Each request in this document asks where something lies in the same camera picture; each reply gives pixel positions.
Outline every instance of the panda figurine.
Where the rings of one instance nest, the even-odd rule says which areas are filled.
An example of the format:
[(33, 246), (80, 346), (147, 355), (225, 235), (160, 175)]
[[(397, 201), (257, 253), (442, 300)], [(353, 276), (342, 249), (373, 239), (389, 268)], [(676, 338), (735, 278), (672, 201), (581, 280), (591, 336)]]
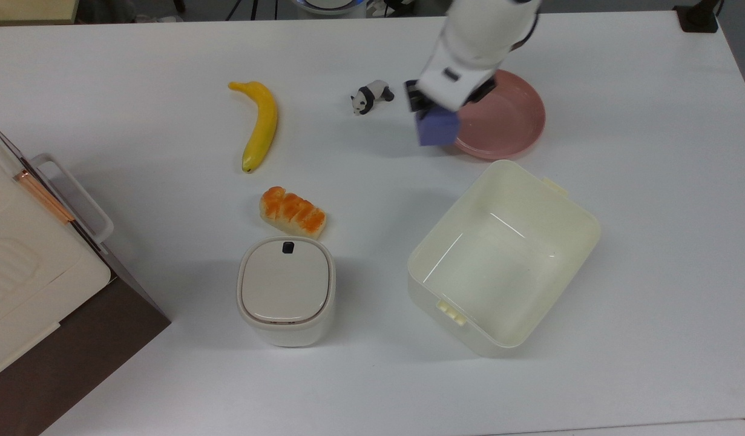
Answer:
[(356, 115), (368, 113), (378, 99), (384, 99), (386, 102), (394, 100), (394, 93), (389, 89), (389, 84), (382, 80), (375, 80), (367, 86), (362, 86), (356, 92), (355, 97), (350, 97), (353, 113)]

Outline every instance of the bread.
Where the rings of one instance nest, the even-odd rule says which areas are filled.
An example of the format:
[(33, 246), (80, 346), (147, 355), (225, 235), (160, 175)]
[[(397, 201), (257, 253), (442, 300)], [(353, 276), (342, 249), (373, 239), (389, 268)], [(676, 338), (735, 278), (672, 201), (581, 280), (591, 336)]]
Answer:
[(326, 226), (326, 213), (311, 202), (280, 186), (273, 186), (259, 200), (259, 215), (265, 223), (296, 236), (318, 239)]

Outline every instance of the pink plate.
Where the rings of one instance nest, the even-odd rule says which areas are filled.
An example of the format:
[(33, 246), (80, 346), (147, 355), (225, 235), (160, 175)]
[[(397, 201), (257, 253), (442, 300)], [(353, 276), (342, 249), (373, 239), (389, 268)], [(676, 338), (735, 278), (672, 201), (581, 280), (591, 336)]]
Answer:
[(508, 71), (496, 72), (496, 88), (458, 111), (456, 147), (482, 159), (505, 159), (532, 146), (544, 130), (544, 103), (536, 90)]

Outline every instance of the canister lid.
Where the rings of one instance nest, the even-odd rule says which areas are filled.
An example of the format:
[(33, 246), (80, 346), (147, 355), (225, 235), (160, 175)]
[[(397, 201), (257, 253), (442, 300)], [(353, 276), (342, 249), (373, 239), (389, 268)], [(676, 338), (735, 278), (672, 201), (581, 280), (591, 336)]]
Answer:
[(240, 298), (264, 323), (300, 323), (319, 314), (329, 296), (326, 255), (306, 240), (271, 240), (251, 252), (240, 280)]

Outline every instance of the yellow banana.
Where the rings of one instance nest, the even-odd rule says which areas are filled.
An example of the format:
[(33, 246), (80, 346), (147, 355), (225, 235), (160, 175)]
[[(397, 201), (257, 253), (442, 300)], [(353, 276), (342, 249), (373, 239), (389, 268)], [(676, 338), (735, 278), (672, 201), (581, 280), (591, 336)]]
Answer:
[(243, 171), (251, 172), (262, 163), (273, 142), (275, 127), (278, 126), (278, 105), (272, 92), (259, 82), (230, 82), (228, 86), (233, 91), (243, 92), (257, 103), (257, 123), (243, 152)]

